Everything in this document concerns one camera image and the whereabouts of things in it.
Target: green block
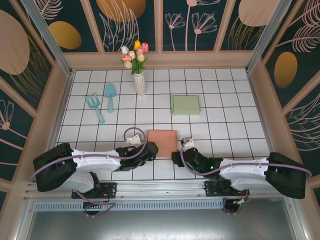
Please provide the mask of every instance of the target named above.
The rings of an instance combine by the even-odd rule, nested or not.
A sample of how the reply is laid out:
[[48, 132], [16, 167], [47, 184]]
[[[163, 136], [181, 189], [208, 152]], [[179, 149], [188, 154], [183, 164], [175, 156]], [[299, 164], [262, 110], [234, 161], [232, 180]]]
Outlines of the green block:
[[177, 95], [171, 97], [172, 115], [199, 115], [200, 104], [197, 95]]

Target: tulip bouquet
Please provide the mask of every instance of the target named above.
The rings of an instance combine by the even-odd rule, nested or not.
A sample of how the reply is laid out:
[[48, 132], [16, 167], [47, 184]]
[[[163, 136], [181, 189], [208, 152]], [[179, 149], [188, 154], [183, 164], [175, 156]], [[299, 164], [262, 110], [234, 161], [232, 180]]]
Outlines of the tulip bouquet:
[[121, 47], [122, 50], [122, 59], [120, 60], [125, 68], [131, 69], [131, 74], [141, 74], [145, 67], [145, 58], [144, 54], [148, 52], [149, 45], [148, 43], [140, 43], [139, 40], [134, 43], [134, 50], [130, 51], [126, 46]]

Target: artificial tulip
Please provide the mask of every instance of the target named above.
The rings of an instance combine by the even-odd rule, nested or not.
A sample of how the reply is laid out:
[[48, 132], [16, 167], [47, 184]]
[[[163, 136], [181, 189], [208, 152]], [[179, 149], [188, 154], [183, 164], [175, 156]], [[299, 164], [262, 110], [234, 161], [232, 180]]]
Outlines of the artificial tulip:
[[145, 51], [144, 51], [144, 48], [142, 47], [142, 46], [140, 46], [137, 50], [136, 50], [136, 54], [138, 55], [138, 54], [140, 54], [140, 53], [144, 53]]
[[132, 59], [131, 59], [131, 57], [130, 57], [129, 55], [126, 55], [126, 54], [125, 54], [125, 55], [122, 55], [122, 60], [123, 60], [123, 61], [129, 61], [129, 62], [130, 62]]
[[141, 44], [141, 47], [143, 48], [143, 52], [147, 53], [149, 51], [149, 45], [148, 43], [144, 42]]
[[124, 66], [125, 66], [126, 69], [131, 69], [131, 68], [132, 68], [132, 62], [130, 62], [130, 61], [125, 61], [125, 62], [124, 62]]
[[134, 51], [130, 51], [129, 52], [129, 56], [131, 57], [131, 59], [135, 59], [136, 58], [136, 54]]
[[122, 54], [128, 54], [129, 53], [129, 48], [127, 48], [126, 46], [122, 46], [121, 47], [121, 51], [122, 51]]
[[134, 43], [134, 50], [138, 50], [138, 48], [140, 48], [140, 46], [141, 46], [140, 41], [139, 41], [139, 40], [135, 41], [135, 43]]
[[145, 56], [144, 56], [144, 54], [142, 53], [142, 52], [140, 52], [139, 54], [138, 54], [138, 61], [139, 62], [143, 62], [144, 60], [145, 60]]

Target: pink tulip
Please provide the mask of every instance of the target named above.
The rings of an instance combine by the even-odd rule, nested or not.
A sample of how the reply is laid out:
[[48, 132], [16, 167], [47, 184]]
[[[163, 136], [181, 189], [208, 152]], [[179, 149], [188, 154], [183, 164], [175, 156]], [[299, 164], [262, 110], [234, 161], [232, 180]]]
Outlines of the pink tulip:
[[129, 55], [127, 55], [127, 54], [124, 54], [124, 55], [122, 55], [122, 60], [123, 61], [131, 61], [132, 59], [131, 59], [131, 57], [129, 56]]
[[144, 52], [147, 53], [149, 51], [149, 45], [148, 43], [144, 42], [141, 44], [141, 47], [143, 48]]
[[142, 47], [142, 46], [140, 46], [137, 50], [136, 50], [136, 54], [138, 55], [139, 53], [144, 53], [145, 52], [145, 50], [144, 50], [144, 48]]

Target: white tile floor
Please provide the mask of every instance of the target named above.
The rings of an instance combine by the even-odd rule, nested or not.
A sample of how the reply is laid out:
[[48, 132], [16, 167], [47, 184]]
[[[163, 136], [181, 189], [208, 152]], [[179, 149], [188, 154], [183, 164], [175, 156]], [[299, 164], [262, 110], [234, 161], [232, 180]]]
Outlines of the white tile floor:
[[[148, 130], [176, 130], [178, 139], [192, 136], [207, 157], [253, 159], [269, 155], [256, 104], [244, 69], [145, 70], [147, 95], [135, 94], [129, 70], [77, 71], [65, 110], [58, 143], [70, 143], [83, 151], [108, 151], [125, 147], [123, 133], [136, 126]], [[118, 95], [114, 112], [103, 97], [106, 83]], [[84, 96], [96, 92], [105, 124]], [[171, 95], [198, 95], [200, 115], [172, 116]], [[98, 171], [101, 181], [195, 179], [170, 159], [156, 159], [128, 172]]]

